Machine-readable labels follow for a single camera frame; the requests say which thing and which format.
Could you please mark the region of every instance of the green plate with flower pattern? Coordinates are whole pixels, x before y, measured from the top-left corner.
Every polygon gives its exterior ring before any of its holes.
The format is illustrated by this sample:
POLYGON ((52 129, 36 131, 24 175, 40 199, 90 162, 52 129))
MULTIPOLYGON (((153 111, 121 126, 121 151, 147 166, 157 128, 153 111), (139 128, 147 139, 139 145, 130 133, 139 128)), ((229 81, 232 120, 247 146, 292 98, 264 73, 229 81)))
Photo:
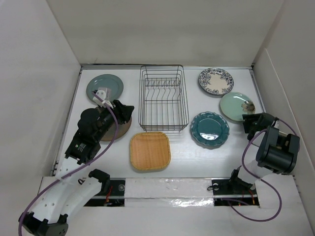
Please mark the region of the green plate with flower pattern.
POLYGON ((229 131, 226 120, 214 112, 202 112, 191 123, 192 135, 206 146, 222 145, 227 140, 229 131))
POLYGON ((220 101, 222 112, 232 120, 243 121, 242 115, 255 114, 252 100, 240 92, 230 92, 220 101))

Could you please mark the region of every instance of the teal plate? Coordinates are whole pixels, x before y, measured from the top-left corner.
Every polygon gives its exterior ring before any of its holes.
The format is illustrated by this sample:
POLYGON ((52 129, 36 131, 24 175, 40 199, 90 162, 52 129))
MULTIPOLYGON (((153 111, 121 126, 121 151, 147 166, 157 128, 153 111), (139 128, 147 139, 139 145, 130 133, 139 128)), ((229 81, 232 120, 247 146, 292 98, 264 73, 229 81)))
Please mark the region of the teal plate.
POLYGON ((222 145, 227 140, 229 131, 226 120, 214 112, 202 112, 191 123, 192 135, 206 146, 222 145))
POLYGON ((96 76, 89 82, 86 90, 87 96, 92 102, 94 102, 92 92, 99 90, 99 88, 110 89, 108 100, 113 101, 119 98, 119 96, 123 93, 124 84, 122 80, 116 75, 105 74, 96 76))
POLYGON ((242 115, 255 114, 252 100, 240 92, 230 92, 220 101, 222 112, 232 120, 243 121, 242 115))

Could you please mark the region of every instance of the light green plate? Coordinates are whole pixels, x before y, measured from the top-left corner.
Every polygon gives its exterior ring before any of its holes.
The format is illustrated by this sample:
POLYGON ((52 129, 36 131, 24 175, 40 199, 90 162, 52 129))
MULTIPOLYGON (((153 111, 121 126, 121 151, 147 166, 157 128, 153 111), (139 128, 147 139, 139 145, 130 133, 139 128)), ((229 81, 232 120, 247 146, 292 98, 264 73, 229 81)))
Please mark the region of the light green plate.
POLYGON ((92 92, 99 90, 99 88, 110 89, 109 101, 113 101, 123 93, 124 84, 116 75, 105 74, 96 76, 89 82, 86 90, 87 96, 92 102, 94 102, 92 92))
POLYGON ((243 121, 243 114, 255 114, 255 105, 252 100, 240 92, 230 92, 220 101, 222 112, 232 120, 243 121))

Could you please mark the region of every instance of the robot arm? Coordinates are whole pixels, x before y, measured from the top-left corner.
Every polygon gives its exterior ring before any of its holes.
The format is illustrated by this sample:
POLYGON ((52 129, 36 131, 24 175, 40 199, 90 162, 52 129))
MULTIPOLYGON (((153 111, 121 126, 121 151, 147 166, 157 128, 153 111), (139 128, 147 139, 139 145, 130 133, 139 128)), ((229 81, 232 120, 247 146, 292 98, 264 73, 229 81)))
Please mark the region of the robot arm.
MULTIPOLYGON (((63 176, 85 165, 96 156, 100 149, 99 141, 114 124, 110 112, 100 106, 86 109, 82 112, 78 122, 78 131, 75 133, 65 159, 56 173, 60 181, 50 188, 41 198, 41 201, 27 213, 23 219, 23 227, 35 236, 64 236, 68 229, 69 220, 81 209, 85 203, 99 192, 107 192, 110 185, 109 174, 86 167, 73 173, 68 178, 63 176), (86 177, 82 185, 78 179, 86 177)), ((118 100, 110 104, 111 110, 117 118, 118 124, 130 120, 133 106, 125 106, 118 100)))
POLYGON ((248 140, 251 140, 257 131, 267 130, 259 146, 256 159, 245 163, 246 168, 240 166, 233 170, 229 180, 216 186, 216 189, 220 188, 230 194, 249 190, 258 178, 266 175, 291 173, 295 167, 299 150, 300 138, 293 134, 281 134, 279 129, 272 126, 277 118, 270 114, 243 115, 243 119, 248 140))

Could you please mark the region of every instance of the blue floral plate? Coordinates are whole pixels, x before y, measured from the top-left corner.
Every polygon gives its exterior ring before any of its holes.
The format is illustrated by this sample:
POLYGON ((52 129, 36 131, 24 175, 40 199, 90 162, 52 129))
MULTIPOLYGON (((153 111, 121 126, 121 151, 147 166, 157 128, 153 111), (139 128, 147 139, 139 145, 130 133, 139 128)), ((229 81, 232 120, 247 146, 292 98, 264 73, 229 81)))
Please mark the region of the blue floral plate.
POLYGON ((191 123, 194 138, 207 146, 222 145, 227 140, 229 131, 226 120, 214 112, 202 112, 191 123))
POLYGON ((205 69, 200 73, 198 79, 200 86, 213 95, 227 94, 234 87, 232 76, 219 68, 205 69))

